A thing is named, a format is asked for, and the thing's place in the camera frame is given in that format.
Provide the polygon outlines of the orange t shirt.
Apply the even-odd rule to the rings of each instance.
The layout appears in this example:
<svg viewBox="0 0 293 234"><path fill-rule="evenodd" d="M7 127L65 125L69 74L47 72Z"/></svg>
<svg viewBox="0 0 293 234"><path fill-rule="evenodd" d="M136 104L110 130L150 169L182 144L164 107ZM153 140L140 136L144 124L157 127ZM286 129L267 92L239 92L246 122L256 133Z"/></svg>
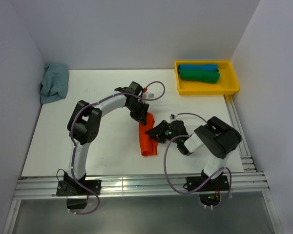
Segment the orange t shirt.
<svg viewBox="0 0 293 234"><path fill-rule="evenodd" d="M149 135L146 134L146 131L151 130L154 127L154 123L155 120L153 114L147 113L146 125L143 125L141 123L139 124L139 144L141 149L141 155L144 157L158 155L158 142L153 140Z"/></svg>

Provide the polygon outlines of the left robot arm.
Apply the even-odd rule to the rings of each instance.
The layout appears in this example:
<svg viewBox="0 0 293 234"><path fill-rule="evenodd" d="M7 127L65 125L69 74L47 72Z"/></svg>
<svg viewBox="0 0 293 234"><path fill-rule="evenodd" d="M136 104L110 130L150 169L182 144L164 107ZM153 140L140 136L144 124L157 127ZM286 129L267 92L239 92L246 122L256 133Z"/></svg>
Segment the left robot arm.
<svg viewBox="0 0 293 234"><path fill-rule="evenodd" d="M73 153L63 180L68 190L79 195L85 190L86 159L91 142L97 137L101 118L108 113L126 107L135 121L146 125L149 105L143 102L144 89L136 82L128 87L116 88L112 95L105 97L94 105L83 100L76 104L67 125L73 142Z"/></svg>

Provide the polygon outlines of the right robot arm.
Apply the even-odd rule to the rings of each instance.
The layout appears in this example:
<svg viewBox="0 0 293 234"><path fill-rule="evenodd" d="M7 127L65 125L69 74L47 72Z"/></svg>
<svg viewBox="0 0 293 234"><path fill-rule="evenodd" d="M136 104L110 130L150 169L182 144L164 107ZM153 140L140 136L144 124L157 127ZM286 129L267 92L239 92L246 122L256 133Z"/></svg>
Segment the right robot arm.
<svg viewBox="0 0 293 234"><path fill-rule="evenodd" d="M200 125L193 134L188 134L184 122L171 119L146 131L151 139L165 143L176 143L177 149L183 155L189 156L205 146L210 151L207 163L202 170L202 186L212 190L218 185L218 177L223 173L229 154L240 144L240 133L217 117L211 117L204 125Z"/></svg>

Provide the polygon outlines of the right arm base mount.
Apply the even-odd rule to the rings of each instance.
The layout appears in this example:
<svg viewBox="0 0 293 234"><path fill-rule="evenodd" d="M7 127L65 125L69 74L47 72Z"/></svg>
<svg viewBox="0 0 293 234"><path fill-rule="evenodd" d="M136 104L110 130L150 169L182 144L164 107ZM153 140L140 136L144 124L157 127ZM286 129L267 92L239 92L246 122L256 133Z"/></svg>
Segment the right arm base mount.
<svg viewBox="0 0 293 234"><path fill-rule="evenodd" d="M211 209L219 206L222 200L230 196L232 182L226 175L220 175L216 179L209 180L202 186L207 177L203 176L188 176L183 188L188 192L200 187L199 193L200 202L204 207Z"/></svg>

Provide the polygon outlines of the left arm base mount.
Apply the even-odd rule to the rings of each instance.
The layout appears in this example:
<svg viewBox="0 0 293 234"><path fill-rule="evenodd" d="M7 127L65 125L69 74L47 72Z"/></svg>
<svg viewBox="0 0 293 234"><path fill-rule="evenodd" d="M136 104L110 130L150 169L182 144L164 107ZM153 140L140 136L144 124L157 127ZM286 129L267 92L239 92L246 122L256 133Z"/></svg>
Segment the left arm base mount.
<svg viewBox="0 0 293 234"><path fill-rule="evenodd" d="M68 209L77 211L83 210L86 207L88 198L91 194L85 189L85 187L92 190L96 195L99 195L101 182L101 180L97 179L86 180L85 176L83 176L79 180L79 183L83 185L82 187L65 172L63 179L58 181L56 196L66 197L66 206Z"/></svg>

